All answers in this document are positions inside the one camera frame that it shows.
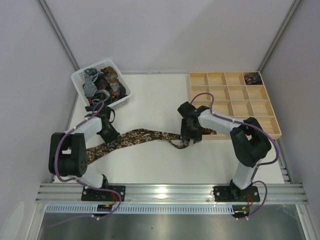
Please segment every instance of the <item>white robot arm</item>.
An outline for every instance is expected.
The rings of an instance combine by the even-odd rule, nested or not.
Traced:
[[[99,114],[90,118],[63,141],[57,160],[60,176],[68,176],[68,179],[79,180],[91,187],[108,188],[109,184],[106,176],[96,172],[88,165],[86,142],[96,134],[100,135],[108,145],[119,137],[120,134],[109,122],[111,112],[114,114],[111,108],[105,106]],[[58,144],[67,132],[56,132],[51,136],[49,171],[52,174],[56,174],[54,164]]]
[[[253,117],[243,121],[219,113],[212,114],[209,107],[195,108],[189,102],[183,103],[178,112],[182,116],[181,137],[184,140],[200,142],[203,128],[215,130],[231,138],[239,164],[230,182],[230,191],[233,199],[238,200],[241,192],[252,186],[252,176],[256,166],[271,149],[271,143],[266,136],[253,128],[239,124],[245,121],[262,129],[258,121]]]

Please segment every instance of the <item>white plastic basket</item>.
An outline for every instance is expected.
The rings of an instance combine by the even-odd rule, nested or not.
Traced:
[[[119,69],[114,64],[113,61],[106,59],[103,61],[96,62],[90,66],[86,66],[84,68],[81,68],[80,70],[72,73],[71,79],[72,79],[72,82],[75,86],[75,89],[78,92],[79,97],[81,98],[82,102],[84,103],[84,105],[89,106],[90,104],[89,104],[88,99],[86,98],[85,91],[83,88],[83,85],[85,83],[84,71],[85,71],[85,69],[89,69],[89,68],[96,68],[98,71],[100,71],[100,69],[104,69],[106,67],[113,67],[113,69],[118,74],[118,79],[119,79],[120,83],[122,83],[122,85],[125,87],[125,90],[126,90],[125,97],[108,105],[110,108],[115,110],[115,109],[121,108],[122,106],[126,105],[129,102],[129,99],[132,96],[132,90],[129,87],[129,85],[126,83],[126,81],[124,80],[124,76],[121,74],[121,72],[119,71]]]

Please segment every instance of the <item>fabric strap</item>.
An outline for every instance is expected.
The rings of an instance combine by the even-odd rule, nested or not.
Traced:
[[[154,140],[165,140],[173,145],[176,149],[185,149],[189,146],[189,143],[183,145],[176,145],[172,140],[180,140],[181,136],[179,134],[174,134],[170,132],[162,131],[152,131],[148,129],[135,129],[129,132],[122,134],[115,143],[112,145],[107,145],[105,143],[100,144],[99,146],[91,147],[86,150],[88,156],[88,164],[92,164],[94,161],[102,158],[103,156],[111,153],[114,150],[122,149],[125,147],[143,144],[151,142]]]

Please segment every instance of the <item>wooden tray compartment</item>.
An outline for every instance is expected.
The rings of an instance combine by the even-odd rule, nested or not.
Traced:
[[[190,72],[191,99],[200,93],[211,93],[214,95],[214,112],[237,119],[254,117],[266,133],[273,139],[278,139],[282,135],[281,130],[263,80],[262,85],[246,85],[244,75],[248,73],[252,72]],[[201,95],[193,102],[196,108],[202,105],[209,107],[210,104],[209,95]],[[214,132],[203,135],[202,139],[229,138],[222,133]]]
[[[280,128],[274,116],[257,116],[255,117],[261,125],[263,131],[271,135],[281,136]]]
[[[212,110],[214,112],[226,115],[226,116],[234,116],[233,108],[231,105],[231,101],[215,101],[212,106]]]
[[[206,72],[191,72],[189,74],[190,86],[208,86],[208,77]]]
[[[261,73],[259,71],[247,71],[247,72],[243,72],[243,79],[245,79],[245,76],[247,74],[253,74],[253,73],[258,73],[261,77],[261,80],[262,80],[262,76],[261,76]],[[261,86],[261,85],[264,85],[264,81],[262,80],[262,84],[259,84],[259,85],[247,85],[247,86]]]
[[[254,111],[250,104],[250,101],[232,101],[232,109],[234,116],[254,116]]]
[[[245,85],[245,79],[242,72],[225,72],[227,85]]]
[[[214,100],[230,100],[227,86],[210,86],[209,90],[213,94]]]
[[[210,86],[227,85],[224,72],[208,72],[207,78]]]
[[[262,85],[247,85],[246,89],[250,100],[268,100],[268,94],[265,86]]]
[[[191,98],[193,99],[196,95],[201,93],[210,93],[208,86],[192,86],[191,87]],[[197,101],[211,100],[211,96],[207,94],[200,95],[196,98]]]
[[[228,86],[231,100],[249,100],[246,86]]]
[[[252,100],[251,101],[254,116],[274,116],[269,100]]]

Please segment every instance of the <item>white wall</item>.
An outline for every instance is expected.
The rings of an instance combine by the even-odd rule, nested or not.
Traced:
[[[303,183],[320,227],[320,1],[302,2],[262,72],[282,130],[289,170]]]
[[[0,32],[0,230],[23,201],[20,240],[39,185],[51,176],[51,134],[65,130],[76,92],[72,66],[35,0],[1,1]]]
[[[47,0],[81,68],[256,70],[293,0]]]

